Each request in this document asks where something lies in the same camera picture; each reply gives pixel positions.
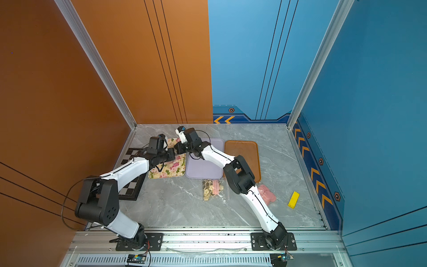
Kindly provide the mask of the lavender plastic tray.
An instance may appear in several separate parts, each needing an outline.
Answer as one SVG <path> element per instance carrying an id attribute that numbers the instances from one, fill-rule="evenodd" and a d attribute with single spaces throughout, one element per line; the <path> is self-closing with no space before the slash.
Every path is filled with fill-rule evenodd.
<path id="1" fill-rule="evenodd" d="M 214 163 L 189 155 L 186 164 L 185 176 L 189 179 L 219 180 L 223 176 L 223 169 Z"/>

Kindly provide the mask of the green circuit board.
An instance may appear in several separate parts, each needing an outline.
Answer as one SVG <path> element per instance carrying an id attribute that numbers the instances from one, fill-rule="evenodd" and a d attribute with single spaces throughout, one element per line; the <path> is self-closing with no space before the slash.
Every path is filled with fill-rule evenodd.
<path id="1" fill-rule="evenodd" d="M 272 267 L 286 267 L 288 262 L 293 259 L 294 256 L 289 253 L 270 254 Z"/>
<path id="2" fill-rule="evenodd" d="M 128 266 L 144 266 L 146 261 L 146 254 L 129 254 L 126 259 L 126 264 Z"/>

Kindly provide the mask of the right green circuit board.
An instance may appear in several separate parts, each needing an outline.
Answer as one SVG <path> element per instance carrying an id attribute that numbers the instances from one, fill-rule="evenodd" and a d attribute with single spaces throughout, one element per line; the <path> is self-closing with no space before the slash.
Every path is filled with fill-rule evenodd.
<path id="1" fill-rule="evenodd" d="M 289 253 L 270 254 L 272 267 L 286 267 L 288 262 L 293 259 L 294 256 Z"/>

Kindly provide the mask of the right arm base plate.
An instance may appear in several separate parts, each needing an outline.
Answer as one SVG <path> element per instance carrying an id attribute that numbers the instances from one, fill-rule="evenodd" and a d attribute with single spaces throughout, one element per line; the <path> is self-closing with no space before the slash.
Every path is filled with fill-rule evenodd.
<path id="1" fill-rule="evenodd" d="M 251 238 L 251 247 L 253 251 L 263 251 L 263 250 L 297 251 L 298 249 L 293 233 L 288 233 L 285 240 L 281 243 L 281 246 L 276 249 L 269 247 L 264 233 L 251 233 L 250 238 Z"/>

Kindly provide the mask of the ziploc bag ring cookies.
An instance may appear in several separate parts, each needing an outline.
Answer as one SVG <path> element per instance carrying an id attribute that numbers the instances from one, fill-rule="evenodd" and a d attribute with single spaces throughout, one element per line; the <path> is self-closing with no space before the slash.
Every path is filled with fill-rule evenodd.
<path id="1" fill-rule="evenodd" d="M 178 142 L 180 142 L 179 138 L 168 139 L 167 140 L 167 149 L 168 148 L 174 148 L 174 145 L 177 144 Z"/>

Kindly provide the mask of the aluminium front rail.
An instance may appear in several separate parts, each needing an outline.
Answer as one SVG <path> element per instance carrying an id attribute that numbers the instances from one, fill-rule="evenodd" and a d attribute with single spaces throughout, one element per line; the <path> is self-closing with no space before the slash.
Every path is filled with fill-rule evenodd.
<path id="1" fill-rule="evenodd" d="M 260 233 L 258 227 L 240 228 L 148 228 L 148 237 L 162 234 L 153 246 L 161 253 L 250 253 L 251 236 Z M 297 254 L 347 253 L 337 231 L 324 228 L 289 228 L 293 233 Z M 85 231 L 75 234 L 67 254 L 117 254 L 116 244 L 110 240 L 116 235 L 107 230 Z"/>

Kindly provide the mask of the ziploc bag pink cookies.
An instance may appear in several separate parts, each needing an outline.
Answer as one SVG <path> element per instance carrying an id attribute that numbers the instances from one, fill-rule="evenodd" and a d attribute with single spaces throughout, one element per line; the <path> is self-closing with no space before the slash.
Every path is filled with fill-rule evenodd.
<path id="1" fill-rule="evenodd" d="M 263 201 L 266 203 L 266 205 L 270 205 L 272 202 L 276 201 L 275 194 L 273 192 L 271 192 L 267 186 L 259 185 L 258 191 L 259 191 Z"/>

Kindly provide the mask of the small yellow block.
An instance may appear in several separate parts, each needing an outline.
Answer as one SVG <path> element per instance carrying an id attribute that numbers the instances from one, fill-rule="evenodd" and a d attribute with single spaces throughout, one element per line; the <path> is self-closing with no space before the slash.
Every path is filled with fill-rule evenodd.
<path id="1" fill-rule="evenodd" d="M 294 191 L 288 202 L 288 207 L 291 209 L 294 209 L 298 203 L 299 197 L 300 197 L 300 194 Z"/>

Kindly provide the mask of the floral pattern tray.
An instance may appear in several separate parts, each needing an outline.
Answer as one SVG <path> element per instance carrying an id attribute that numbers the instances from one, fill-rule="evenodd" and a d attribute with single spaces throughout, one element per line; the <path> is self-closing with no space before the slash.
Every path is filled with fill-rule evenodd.
<path id="1" fill-rule="evenodd" d="M 149 161 L 149 179 L 175 178 L 185 174 L 186 155 L 178 155 L 174 161 L 164 162 L 167 150 L 167 140 L 164 135 L 151 137 L 145 151 Z"/>

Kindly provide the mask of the brown plastic tray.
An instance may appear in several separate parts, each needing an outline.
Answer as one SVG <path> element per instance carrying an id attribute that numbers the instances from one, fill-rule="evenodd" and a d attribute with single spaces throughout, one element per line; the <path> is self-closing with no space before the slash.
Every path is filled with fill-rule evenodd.
<path id="1" fill-rule="evenodd" d="M 224 152 L 232 156 L 243 156 L 255 176 L 255 182 L 258 184 L 261 181 L 259 149 L 256 142 L 229 140 L 225 142 Z"/>

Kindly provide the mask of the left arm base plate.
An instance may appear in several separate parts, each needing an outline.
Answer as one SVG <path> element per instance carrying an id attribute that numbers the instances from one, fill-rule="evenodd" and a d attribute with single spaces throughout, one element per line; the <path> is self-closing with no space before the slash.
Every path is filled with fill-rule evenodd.
<path id="1" fill-rule="evenodd" d="M 163 233 L 145 233 L 141 244 L 124 238 L 117 238 L 116 251 L 160 251 L 163 242 Z"/>

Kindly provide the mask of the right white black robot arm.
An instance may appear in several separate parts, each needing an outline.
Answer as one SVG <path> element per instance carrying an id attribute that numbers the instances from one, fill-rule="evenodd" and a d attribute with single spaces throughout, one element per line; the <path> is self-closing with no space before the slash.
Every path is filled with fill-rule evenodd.
<path id="1" fill-rule="evenodd" d="M 228 155 L 210 142 L 202 141 L 194 128 L 180 126 L 175 132 L 180 138 L 180 142 L 175 145 L 176 152 L 193 154 L 222 168 L 229 188 L 248 203 L 257 217 L 268 248 L 286 249 L 289 245 L 289 233 L 264 202 L 256 185 L 255 176 L 245 158 L 241 155 Z"/>

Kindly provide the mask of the ziploc bag mixed cookies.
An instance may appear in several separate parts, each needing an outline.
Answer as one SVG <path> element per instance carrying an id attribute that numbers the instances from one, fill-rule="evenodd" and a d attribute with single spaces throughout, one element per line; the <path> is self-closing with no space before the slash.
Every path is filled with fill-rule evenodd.
<path id="1" fill-rule="evenodd" d="M 230 189 L 225 178 L 218 180 L 202 180 L 203 200 L 221 199 L 227 201 L 230 199 Z"/>

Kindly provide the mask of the left green circuit board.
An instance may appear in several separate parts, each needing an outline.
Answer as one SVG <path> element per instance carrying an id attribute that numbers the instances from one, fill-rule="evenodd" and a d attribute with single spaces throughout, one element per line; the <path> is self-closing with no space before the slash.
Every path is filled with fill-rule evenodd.
<path id="1" fill-rule="evenodd" d="M 128 266 L 144 266 L 146 261 L 146 254 L 129 254 L 126 259 L 126 264 Z"/>

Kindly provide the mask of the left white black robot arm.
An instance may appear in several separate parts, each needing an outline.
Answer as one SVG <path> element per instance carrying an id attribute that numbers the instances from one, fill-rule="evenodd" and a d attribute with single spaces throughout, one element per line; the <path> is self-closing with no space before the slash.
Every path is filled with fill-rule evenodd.
<path id="1" fill-rule="evenodd" d="M 112 231 L 118 236 L 115 241 L 119 244 L 132 250 L 143 249 L 147 243 L 144 226 L 120 210 L 119 192 L 134 178 L 173 160 L 175 153 L 167 147 L 166 136 L 151 137 L 148 147 L 140 150 L 126 164 L 101 176 L 84 179 L 75 216 Z"/>

